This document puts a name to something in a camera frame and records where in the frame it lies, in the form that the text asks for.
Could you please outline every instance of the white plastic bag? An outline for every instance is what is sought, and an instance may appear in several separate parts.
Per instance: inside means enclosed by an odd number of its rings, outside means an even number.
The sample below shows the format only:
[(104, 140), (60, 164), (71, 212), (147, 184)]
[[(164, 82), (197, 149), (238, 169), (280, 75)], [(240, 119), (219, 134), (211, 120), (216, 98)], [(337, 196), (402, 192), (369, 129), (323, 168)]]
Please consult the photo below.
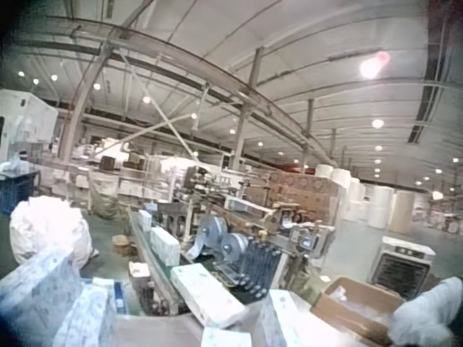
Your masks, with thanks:
[(77, 208), (55, 197), (31, 197), (20, 202), (11, 215), (10, 243), (20, 264), (49, 246), (74, 250), (74, 264), (81, 268), (92, 252), (88, 224)]

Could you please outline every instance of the white machine housing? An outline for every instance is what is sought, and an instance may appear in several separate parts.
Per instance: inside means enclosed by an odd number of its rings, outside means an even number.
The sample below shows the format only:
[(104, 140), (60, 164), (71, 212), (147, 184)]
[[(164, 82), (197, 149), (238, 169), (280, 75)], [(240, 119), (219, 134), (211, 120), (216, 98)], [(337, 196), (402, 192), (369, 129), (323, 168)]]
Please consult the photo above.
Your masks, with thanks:
[(0, 90), (0, 162), (8, 159), (11, 142), (49, 143), (58, 111), (32, 93)]
[(383, 236), (368, 282), (413, 299), (421, 293), (435, 256), (430, 247)]

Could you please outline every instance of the factory ceiling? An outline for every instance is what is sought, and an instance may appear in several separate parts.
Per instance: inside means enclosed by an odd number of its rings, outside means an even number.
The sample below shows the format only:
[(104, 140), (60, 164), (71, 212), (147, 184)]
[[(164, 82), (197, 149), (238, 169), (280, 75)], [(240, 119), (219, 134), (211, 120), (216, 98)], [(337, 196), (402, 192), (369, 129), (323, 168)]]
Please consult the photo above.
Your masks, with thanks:
[(244, 152), (254, 158), (296, 166), (308, 145), (309, 166), (355, 167), (361, 179), (408, 187), (454, 184), (454, 158), (463, 161), (461, 7), (421, 0), (46, 3), (16, 32), (2, 87), (75, 103), (82, 76), (109, 49), (87, 109), (156, 124), (163, 119), (152, 98), (168, 118), (196, 115), (174, 123), (182, 134), (234, 148), (246, 106)]

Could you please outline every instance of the air cooler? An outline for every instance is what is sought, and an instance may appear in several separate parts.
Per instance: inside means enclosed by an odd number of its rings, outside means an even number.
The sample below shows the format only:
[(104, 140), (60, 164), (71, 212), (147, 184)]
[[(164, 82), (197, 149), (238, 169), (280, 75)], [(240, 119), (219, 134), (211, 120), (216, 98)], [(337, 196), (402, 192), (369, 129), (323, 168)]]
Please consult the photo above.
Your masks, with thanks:
[(368, 281), (413, 299), (422, 291), (435, 256), (427, 246), (384, 236)]

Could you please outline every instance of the open cardboard box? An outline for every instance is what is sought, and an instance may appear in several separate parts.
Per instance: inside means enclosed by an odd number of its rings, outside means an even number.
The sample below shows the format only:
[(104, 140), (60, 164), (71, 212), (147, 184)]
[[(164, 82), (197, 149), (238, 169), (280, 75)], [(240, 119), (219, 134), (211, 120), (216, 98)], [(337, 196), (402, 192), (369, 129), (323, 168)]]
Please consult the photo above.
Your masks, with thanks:
[(328, 324), (340, 330), (345, 328), (351, 330), (379, 346), (388, 346), (390, 344), (387, 337), (388, 327), (352, 311), (329, 296), (339, 286), (346, 290), (347, 301), (363, 304), (386, 314), (392, 314), (402, 304), (399, 295), (350, 278), (340, 277), (325, 289), (312, 308), (312, 313)]

